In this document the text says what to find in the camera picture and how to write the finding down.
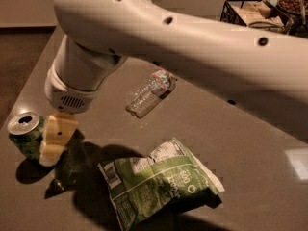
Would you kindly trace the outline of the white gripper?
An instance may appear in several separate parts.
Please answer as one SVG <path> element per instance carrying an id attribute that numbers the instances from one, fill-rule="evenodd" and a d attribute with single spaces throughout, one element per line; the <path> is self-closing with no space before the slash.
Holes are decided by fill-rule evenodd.
<path id="1" fill-rule="evenodd" d="M 55 165 L 78 127 L 75 115 L 85 112 L 98 96 L 103 81 L 118 70 L 126 57 L 98 53 L 64 36 L 47 72 L 45 96 L 57 110 L 44 121 L 39 163 Z"/>

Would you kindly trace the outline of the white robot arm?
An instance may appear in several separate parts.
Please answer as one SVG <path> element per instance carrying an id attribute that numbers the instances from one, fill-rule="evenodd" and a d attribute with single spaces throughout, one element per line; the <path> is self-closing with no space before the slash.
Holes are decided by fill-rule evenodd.
<path id="1" fill-rule="evenodd" d="M 168 70 L 305 141 L 308 40 L 174 13 L 151 0 L 54 0 L 64 39 L 47 73 L 51 105 L 78 114 L 129 58 Z"/>

